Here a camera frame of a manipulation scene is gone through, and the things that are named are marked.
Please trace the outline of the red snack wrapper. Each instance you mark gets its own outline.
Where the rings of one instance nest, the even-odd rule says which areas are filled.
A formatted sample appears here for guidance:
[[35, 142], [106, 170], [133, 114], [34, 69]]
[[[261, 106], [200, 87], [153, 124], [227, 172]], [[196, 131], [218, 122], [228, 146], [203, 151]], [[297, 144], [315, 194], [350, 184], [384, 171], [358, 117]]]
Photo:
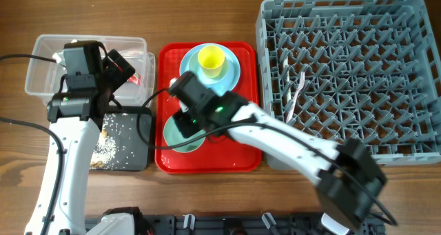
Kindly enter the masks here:
[[141, 75], [136, 73], [136, 70], [130, 63], [116, 63], [114, 65], [117, 67], [119, 72], [127, 79], [127, 82], [133, 83], [135, 85], [141, 84]]

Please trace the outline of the green bowl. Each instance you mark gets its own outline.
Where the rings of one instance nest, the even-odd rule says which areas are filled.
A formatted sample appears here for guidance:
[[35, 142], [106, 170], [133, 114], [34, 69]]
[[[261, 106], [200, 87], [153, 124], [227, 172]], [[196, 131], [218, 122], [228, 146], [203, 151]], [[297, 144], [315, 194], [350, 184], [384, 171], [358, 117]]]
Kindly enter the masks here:
[[[184, 138], [181, 132], [178, 130], [178, 127], [176, 126], [176, 123], [172, 117], [168, 118], [163, 128], [163, 137], [168, 146], [184, 143], [204, 133], [205, 130], [199, 130], [197, 133], [191, 135], [189, 138]], [[204, 141], [205, 137], [187, 145], [174, 148], [174, 151], [180, 153], [193, 152], [194, 150], [197, 150], [204, 143]]]

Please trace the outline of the rice and food scraps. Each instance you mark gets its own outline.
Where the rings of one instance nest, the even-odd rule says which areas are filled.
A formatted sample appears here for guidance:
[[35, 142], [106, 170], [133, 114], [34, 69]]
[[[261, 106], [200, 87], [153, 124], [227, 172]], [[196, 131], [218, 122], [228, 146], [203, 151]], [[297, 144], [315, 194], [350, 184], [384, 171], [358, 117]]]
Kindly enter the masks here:
[[121, 170], [119, 164], [127, 159], [127, 147], [123, 144], [122, 118], [127, 114], [106, 114], [98, 142], [92, 153], [90, 168], [92, 170]]

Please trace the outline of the white plastic spoon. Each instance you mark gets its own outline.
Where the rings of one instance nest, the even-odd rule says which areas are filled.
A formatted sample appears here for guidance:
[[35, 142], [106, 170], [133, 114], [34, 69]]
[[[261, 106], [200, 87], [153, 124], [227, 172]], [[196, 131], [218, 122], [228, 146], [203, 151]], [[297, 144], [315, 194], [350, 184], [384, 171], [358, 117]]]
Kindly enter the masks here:
[[292, 82], [290, 80], [290, 64], [289, 64], [289, 56], [286, 56], [283, 60], [283, 72], [282, 72], [282, 78], [284, 80], [284, 88], [283, 88], [283, 96], [285, 97], [287, 103], [285, 106], [285, 122], [288, 123], [291, 119], [292, 115], [290, 114], [291, 109], [293, 108], [294, 101], [292, 99], [291, 95], [291, 86]]

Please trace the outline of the white plastic fork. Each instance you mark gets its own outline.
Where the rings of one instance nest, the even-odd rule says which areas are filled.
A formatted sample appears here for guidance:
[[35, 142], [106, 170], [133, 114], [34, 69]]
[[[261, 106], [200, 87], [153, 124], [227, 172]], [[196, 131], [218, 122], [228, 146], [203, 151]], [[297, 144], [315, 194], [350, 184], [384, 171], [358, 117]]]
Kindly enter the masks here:
[[292, 105], [291, 105], [291, 107], [290, 107], [290, 109], [288, 111], [288, 114], [287, 114], [286, 118], [285, 118], [285, 122], [286, 123], [291, 121], [292, 118], [293, 118], [294, 110], [295, 110], [295, 107], [296, 107], [296, 102], [298, 100], [298, 96], [299, 96], [301, 90], [304, 88], [304, 86], [305, 86], [305, 72], [301, 72], [300, 73], [299, 85], [298, 85], [298, 87], [297, 87], [297, 89], [296, 89], [296, 91], [294, 93], [294, 97], [292, 98]]

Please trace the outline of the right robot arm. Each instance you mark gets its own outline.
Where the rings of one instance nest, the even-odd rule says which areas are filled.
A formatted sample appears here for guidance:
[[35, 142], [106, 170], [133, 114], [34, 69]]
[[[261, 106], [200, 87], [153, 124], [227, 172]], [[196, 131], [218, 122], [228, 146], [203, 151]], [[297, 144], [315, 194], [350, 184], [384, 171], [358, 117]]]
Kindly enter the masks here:
[[371, 217], [398, 224], [378, 200], [387, 178], [362, 141], [339, 144], [316, 138], [233, 92], [218, 96], [211, 90], [172, 90], [170, 95], [206, 131], [258, 148], [305, 176], [315, 187], [324, 212], [320, 221], [330, 232], [356, 231]]

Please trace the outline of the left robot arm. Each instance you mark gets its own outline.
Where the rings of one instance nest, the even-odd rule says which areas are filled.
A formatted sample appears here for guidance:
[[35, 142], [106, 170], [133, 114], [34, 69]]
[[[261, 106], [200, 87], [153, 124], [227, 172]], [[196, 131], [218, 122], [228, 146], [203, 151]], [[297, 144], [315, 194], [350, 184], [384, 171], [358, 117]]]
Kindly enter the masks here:
[[85, 194], [92, 153], [114, 92], [134, 73], [116, 50], [101, 56], [88, 42], [63, 50], [65, 92], [48, 103], [50, 147], [26, 234], [85, 234]]

